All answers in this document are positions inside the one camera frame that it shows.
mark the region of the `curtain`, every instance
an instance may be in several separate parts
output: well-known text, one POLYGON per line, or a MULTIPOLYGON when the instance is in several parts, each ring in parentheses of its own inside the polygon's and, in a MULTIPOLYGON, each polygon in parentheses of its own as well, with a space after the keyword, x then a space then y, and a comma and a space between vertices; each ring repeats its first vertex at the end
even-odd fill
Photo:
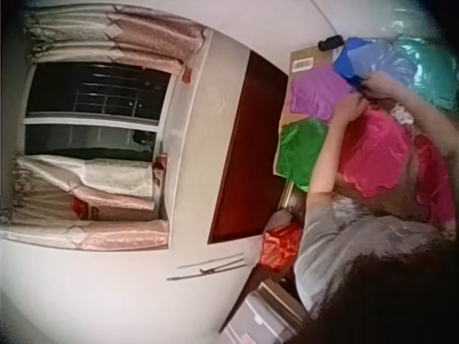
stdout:
POLYGON ((174 75, 204 43, 204 27, 162 11, 94 4, 28 9, 34 62, 117 62, 174 75))
POLYGON ((2 216, 1 236, 48 247, 102 251, 167 245, 168 222, 158 219, 163 166, 18 157, 14 205, 2 216))

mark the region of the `window frame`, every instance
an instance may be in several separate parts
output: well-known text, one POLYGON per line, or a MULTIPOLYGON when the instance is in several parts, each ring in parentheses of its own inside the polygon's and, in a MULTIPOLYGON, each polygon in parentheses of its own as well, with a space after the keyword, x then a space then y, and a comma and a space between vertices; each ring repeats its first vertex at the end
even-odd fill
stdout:
POLYGON ((78 113, 72 111, 31 111, 30 113, 33 113, 34 116, 27 117, 27 103, 29 101, 29 94, 32 88, 32 82, 34 79, 36 69, 37 64, 34 63, 30 68, 26 83, 24 85, 24 94, 22 97, 20 111, 20 115, 22 118, 20 120, 21 125, 17 141, 17 153, 19 155, 23 156, 25 151, 26 125, 63 124, 122 128, 156 133, 152 162, 154 161, 156 156, 158 156, 158 154, 160 153, 161 143, 163 140, 164 126, 166 123, 167 115, 169 113, 169 106, 171 104, 172 93, 174 91, 174 87, 177 81, 176 75, 171 74, 171 77, 169 78, 169 83, 167 85, 166 94, 164 96, 159 121, 147 120, 143 118, 130 118, 122 115, 78 113))

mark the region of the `wooden cabinet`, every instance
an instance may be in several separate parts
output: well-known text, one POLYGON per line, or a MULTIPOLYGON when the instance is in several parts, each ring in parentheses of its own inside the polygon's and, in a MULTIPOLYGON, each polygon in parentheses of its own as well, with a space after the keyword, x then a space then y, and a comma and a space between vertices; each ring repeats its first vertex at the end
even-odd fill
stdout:
POLYGON ((273 175, 287 75, 250 53, 209 243, 261 234, 285 179, 273 175))

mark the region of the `dark hair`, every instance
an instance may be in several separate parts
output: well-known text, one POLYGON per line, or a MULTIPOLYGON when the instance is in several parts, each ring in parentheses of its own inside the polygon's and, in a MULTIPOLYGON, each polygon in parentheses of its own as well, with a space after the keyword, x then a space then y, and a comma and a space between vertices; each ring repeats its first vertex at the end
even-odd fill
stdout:
POLYGON ((358 257, 288 344, 443 343, 459 331, 452 242, 400 257, 358 257))

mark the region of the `window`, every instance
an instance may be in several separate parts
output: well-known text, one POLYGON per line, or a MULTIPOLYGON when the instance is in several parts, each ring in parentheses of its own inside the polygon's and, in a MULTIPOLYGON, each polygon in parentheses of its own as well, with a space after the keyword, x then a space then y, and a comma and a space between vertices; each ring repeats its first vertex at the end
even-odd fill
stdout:
POLYGON ((152 161, 175 77, 113 63, 36 66, 24 154, 152 161))

